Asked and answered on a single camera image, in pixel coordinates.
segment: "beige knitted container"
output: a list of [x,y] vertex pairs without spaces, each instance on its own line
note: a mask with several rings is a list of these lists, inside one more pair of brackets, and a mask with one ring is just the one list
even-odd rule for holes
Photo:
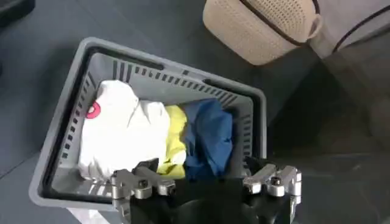
[[203,21],[253,65],[281,57],[315,37],[322,27],[312,0],[207,0]]

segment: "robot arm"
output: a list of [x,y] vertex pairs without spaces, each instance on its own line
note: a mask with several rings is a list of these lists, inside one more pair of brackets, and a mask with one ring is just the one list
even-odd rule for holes
[[[112,190],[113,204],[125,224],[142,223],[135,221],[139,214],[146,223],[155,224],[217,224],[238,216],[248,223],[284,224],[294,220],[301,202],[302,174],[292,166],[278,169],[275,164],[266,164],[243,179],[196,183],[172,180],[147,167],[137,167],[133,172],[115,172]],[[190,215],[182,218],[186,212]]]

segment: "gray plastic basket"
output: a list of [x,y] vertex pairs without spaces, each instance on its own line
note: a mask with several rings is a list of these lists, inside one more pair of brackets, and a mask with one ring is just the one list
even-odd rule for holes
[[77,169],[83,118],[103,80],[127,82],[140,99],[166,105],[217,98],[233,114],[227,178],[246,175],[245,156],[266,157],[266,100],[259,89],[87,38],[76,52],[30,185],[36,204],[114,210],[109,183],[84,180]]

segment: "bolt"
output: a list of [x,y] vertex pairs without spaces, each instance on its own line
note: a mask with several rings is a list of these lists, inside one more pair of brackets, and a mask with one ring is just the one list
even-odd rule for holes
[[140,180],[139,182],[138,182],[138,186],[139,187],[142,187],[142,188],[145,188],[145,187],[147,187],[149,185],[149,183],[147,182],[147,180]]
[[280,185],[282,183],[281,179],[279,177],[272,177],[271,178],[271,184],[272,185]]

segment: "black cable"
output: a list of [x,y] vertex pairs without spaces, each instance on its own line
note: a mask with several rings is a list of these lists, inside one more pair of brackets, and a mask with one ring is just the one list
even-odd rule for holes
[[356,46],[356,45],[359,45],[359,44],[367,43],[369,41],[372,41],[373,39],[376,39],[378,37],[382,37],[383,35],[386,35],[387,33],[390,33],[390,24],[388,26],[386,26],[385,28],[380,29],[378,32],[375,31],[375,33],[372,34],[372,35],[369,35],[367,37],[363,37],[360,40],[357,40],[357,41],[355,41],[355,42],[353,42],[351,44],[348,44],[348,47],[349,46]]
[[357,29],[359,29],[361,26],[365,25],[366,23],[368,23],[369,21],[373,20],[374,18],[380,16],[381,14],[384,14],[385,12],[389,11],[390,10],[390,5],[386,6],[385,8],[371,14],[370,16],[368,16],[367,18],[365,18],[364,20],[362,20],[360,23],[356,24],[352,29],[350,29],[336,44],[335,48],[333,48],[333,51],[332,53],[335,53],[339,48],[340,46],[342,45],[342,43],[351,35],[354,33],[354,31],[356,31]]

